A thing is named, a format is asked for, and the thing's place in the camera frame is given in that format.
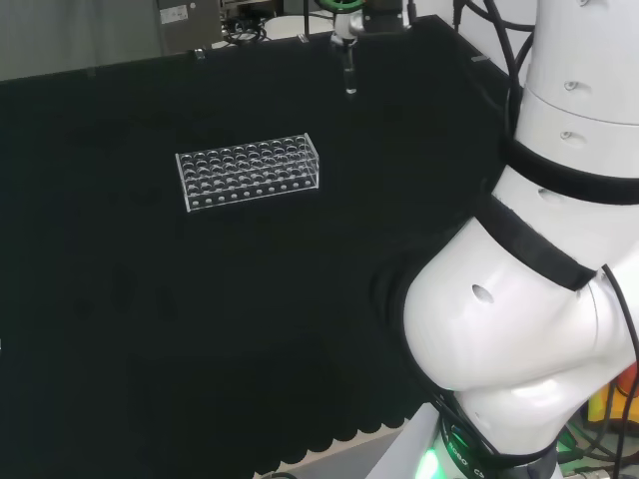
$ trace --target equipment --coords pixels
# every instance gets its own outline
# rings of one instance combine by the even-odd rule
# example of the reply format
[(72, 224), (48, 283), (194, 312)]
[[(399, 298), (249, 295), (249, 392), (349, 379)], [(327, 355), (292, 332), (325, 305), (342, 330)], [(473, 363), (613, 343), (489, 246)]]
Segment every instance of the equipment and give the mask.
[[(515, 58), (506, 28), (532, 28), (484, 3), (472, 10), (495, 25), (508, 65), (506, 167), (439, 255), (398, 276), (384, 310), (402, 316), (427, 376), (445, 477), (557, 479), (566, 421), (639, 353), (639, 4), (539, 0), (522, 89), (533, 37)], [(469, 2), (454, 4), (458, 25)], [(339, 5), (333, 42), (353, 93), (356, 38), (402, 30), (403, 17), (383, 2)], [(623, 432), (614, 478), (622, 448)]]

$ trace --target black fabric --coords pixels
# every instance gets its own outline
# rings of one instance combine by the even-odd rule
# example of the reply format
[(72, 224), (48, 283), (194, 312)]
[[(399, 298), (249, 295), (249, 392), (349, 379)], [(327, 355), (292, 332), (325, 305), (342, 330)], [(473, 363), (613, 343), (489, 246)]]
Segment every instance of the black fabric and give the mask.
[(474, 214), (501, 247), (559, 286), (578, 291), (597, 272), (579, 264), (493, 195), (482, 195)]
[[(0, 85), (0, 476), (225, 478), (423, 399), (369, 301), (502, 168), (439, 20)], [(491, 89), (503, 89), (494, 74)], [(308, 132), (321, 189), (187, 215), (174, 154)]]
[(537, 155), (503, 136), (501, 156), (521, 176), (565, 197), (603, 205), (639, 205), (639, 178), (614, 178), (581, 172)]

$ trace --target black strap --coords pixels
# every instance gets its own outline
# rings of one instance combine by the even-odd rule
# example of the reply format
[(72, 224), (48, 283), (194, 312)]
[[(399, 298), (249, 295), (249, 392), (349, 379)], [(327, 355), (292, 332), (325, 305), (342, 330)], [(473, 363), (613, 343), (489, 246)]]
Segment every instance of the black strap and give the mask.
[(501, 141), (503, 161), (522, 177), (565, 197), (602, 205), (639, 205), (639, 179), (581, 172), (537, 155), (512, 138)]
[(536, 232), (493, 195), (479, 198), (475, 217), (501, 247), (555, 284), (577, 291), (596, 274)]

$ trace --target green light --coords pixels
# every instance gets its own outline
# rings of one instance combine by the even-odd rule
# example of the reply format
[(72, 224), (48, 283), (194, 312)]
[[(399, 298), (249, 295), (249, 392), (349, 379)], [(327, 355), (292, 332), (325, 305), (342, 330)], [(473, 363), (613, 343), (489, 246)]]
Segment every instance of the green light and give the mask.
[(421, 456), (415, 479), (433, 479), (438, 469), (439, 460), (437, 459), (437, 455), (434, 450), (428, 449), (426, 453)]

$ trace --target hole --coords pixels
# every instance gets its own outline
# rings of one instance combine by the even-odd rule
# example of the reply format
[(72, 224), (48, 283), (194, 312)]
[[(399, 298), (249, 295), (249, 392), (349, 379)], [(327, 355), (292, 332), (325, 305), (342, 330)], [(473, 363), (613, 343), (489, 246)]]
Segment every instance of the hole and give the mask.
[(484, 287), (481, 287), (479, 284), (474, 284), (472, 286), (472, 293), (475, 295), (479, 301), (484, 304), (493, 304), (495, 300), (492, 298), (492, 294), (488, 292), (488, 290)]
[(551, 192), (550, 190), (546, 190), (545, 188), (539, 189), (537, 193), (544, 201), (550, 203), (551, 205), (561, 205), (563, 203), (563, 197), (561, 195), (558, 195), (555, 192)]

